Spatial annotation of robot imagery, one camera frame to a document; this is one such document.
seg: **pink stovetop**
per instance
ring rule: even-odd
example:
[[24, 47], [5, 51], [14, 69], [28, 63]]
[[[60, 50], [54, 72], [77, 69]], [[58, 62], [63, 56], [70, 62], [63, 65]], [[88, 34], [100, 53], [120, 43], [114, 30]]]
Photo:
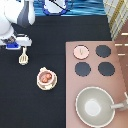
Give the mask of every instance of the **pink stovetop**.
[[[86, 59], [79, 60], [74, 57], [73, 50], [78, 45], [84, 45], [89, 49], [89, 56]], [[111, 55], [106, 58], [99, 57], [95, 51], [99, 45], [107, 45], [111, 48]], [[114, 65], [114, 75], [103, 76], [99, 73], [98, 65], [105, 61]], [[81, 77], [75, 73], [75, 65], [78, 62], [87, 62], [90, 65], [91, 72], [88, 76]], [[115, 103], [125, 99], [126, 88], [114, 42], [76, 41], [66, 43], [66, 128], [90, 128], [79, 119], [75, 110], [76, 96], [88, 86], [97, 86], [106, 90]], [[105, 128], [128, 128], [128, 110], [122, 112], [116, 110], [113, 121]]]

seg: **utensil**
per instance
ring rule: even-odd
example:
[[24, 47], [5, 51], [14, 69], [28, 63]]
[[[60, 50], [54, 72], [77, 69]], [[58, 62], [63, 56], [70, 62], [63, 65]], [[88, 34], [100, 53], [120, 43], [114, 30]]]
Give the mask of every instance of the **utensil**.
[[21, 65], [25, 65], [28, 63], [28, 56], [26, 55], [26, 51], [27, 51], [27, 47], [23, 47], [23, 53], [22, 55], [19, 57], [19, 63]]

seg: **black burner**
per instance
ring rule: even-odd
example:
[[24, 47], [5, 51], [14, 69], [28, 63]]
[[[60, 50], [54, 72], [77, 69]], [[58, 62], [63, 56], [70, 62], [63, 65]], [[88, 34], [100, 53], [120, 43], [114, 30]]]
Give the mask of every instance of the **black burner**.
[[79, 76], [87, 76], [91, 71], [91, 68], [86, 62], [79, 62], [75, 66], [75, 72]]
[[108, 57], [111, 54], [111, 49], [106, 45], [99, 45], [96, 48], [96, 54], [100, 57]]
[[98, 70], [103, 76], [112, 76], [115, 72], [114, 66], [109, 62], [100, 63]]

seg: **white bowl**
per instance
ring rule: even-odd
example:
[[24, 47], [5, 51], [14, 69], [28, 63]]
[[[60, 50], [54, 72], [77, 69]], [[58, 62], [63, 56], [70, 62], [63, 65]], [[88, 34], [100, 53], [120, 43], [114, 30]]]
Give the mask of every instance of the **white bowl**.
[[87, 125], [100, 128], [107, 126], [114, 118], [112, 97], [99, 87], [87, 87], [76, 98], [76, 112]]

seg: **blue background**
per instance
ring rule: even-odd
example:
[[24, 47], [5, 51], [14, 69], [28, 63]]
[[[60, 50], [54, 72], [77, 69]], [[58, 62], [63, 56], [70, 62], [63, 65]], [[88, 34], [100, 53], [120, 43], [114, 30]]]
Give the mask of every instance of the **blue background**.
[[[42, 3], [34, 2], [36, 16], [45, 16], [42, 11]], [[73, 9], [62, 16], [81, 16], [81, 15], [106, 15], [103, 0], [74, 0]]]

